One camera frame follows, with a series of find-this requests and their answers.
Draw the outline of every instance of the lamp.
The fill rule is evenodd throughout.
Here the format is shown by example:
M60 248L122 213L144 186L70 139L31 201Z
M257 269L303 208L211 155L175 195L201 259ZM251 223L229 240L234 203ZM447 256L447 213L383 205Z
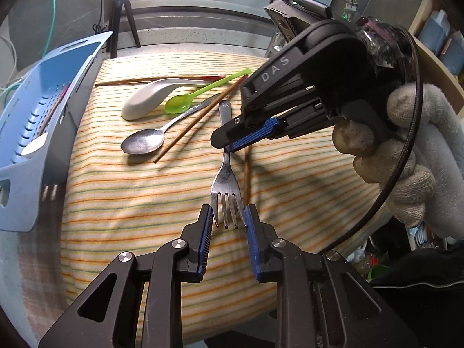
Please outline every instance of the lamp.
M109 39L106 46L106 52L111 52L111 59L117 57L117 42L119 37L119 26L121 24L122 6L126 10L127 21L129 22L130 31L134 37L135 45L141 47L137 27L135 26L134 14L132 13L132 5L129 0L113 0L113 10L111 12L109 31L113 31L113 35Z

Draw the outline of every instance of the fork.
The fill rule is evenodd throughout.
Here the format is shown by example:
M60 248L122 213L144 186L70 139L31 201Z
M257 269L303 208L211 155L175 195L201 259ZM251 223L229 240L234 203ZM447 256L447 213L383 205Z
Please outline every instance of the fork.
M221 125L226 124L229 120L232 119L232 105L230 102L221 101L219 103L219 115L221 118ZM238 186L237 178L231 168L231 155L229 151L229 146L224 147L224 159L222 160L222 166L219 169L219 172L214 178L213 185L211 186L211 205L213 206L213 216L216 227L219 227L219 207L217 198L218 195L221 196L221 207L222 214L224 216L224 227L228 228L227 223L227 204L226 204L226 195L227 200L229 201L229 209L231 211L232 221L235 228L238 228L237 216L235 214L235 207L233 199L237 203L238 213L242 219L245 227L247 222L245 219L245 208L243 206L242 194L240 193L240 187Z

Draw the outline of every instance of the striped cloth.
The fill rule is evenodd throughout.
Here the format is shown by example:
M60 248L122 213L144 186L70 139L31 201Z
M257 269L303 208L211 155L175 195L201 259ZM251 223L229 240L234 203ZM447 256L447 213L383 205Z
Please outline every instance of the striped cloth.
M104 62L97 82L150 75L232 74L245 67L256 69L264 61L208 52L120 58ZM132 157L119 147L128 135L161 127L170 120L162 106L136 122L122 119L122 104L138 87L94 88L76 136L61 236L68 302L118 253L156 251L178 238L186 224L197 220L201 205L210 203L211 183L222 161L222 152L210 144L211 133L220 126L218 109L208 113L155 165L155 154ZM189 90L178 89L173 95ZM231 102L237 115L240 96L233 96ZM193 117L168 130L166 143ZM234 154L231 162L243 190L242 152ZM377 185L364 183L354 172L352 157L335 150L331 129L293 140L264 140L253 146L252 157L251 201L261 220L273 224L280 237L306 251L317 252L348 230L378 194ZM350 250L386 222L387 215L383 211L355 236ZM182 285L184 341L229 329L273 309L275 303L275 285L254 280L245 230L214 228L204 280Z

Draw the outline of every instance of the gloved hand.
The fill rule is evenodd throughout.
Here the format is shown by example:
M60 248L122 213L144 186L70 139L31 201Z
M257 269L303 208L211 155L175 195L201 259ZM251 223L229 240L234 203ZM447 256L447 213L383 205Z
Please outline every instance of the gloved hand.
M405 139L411 123L415 84L390 94L387 113ZM332 139L349 153L355 171L367 183L384 187L398 162L403 142L391 139L373 146L374 134L352 121L338 123ZM424 85L421 124L408 162L387 199L392 214L408 227L422 220L442 238L464 239L464 133L440 89Z

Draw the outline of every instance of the wooden shelf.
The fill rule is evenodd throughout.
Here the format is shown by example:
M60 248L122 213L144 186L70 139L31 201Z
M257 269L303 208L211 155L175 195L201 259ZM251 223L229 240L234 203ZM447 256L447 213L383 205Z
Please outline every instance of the wooden shelf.
M417 11L416 17L412 21L409 32L414 36L418 36L424 27L424 23L430 16L432 11L445 9L440 0L422 0ZM454 111L459 118L464 118L464 90L461 88L458 80L451 72L443 65L443 63L424 46L419 39L416 39L416 44L419 50L422 72L424 73L424 81L432 83L439 87L449 103L451 103Z
M416 40L419 50L421 69L424 81L438 86L444 93L454 112L459 113L464 107L464 90L458 80L443 65L443 63L422 42Z

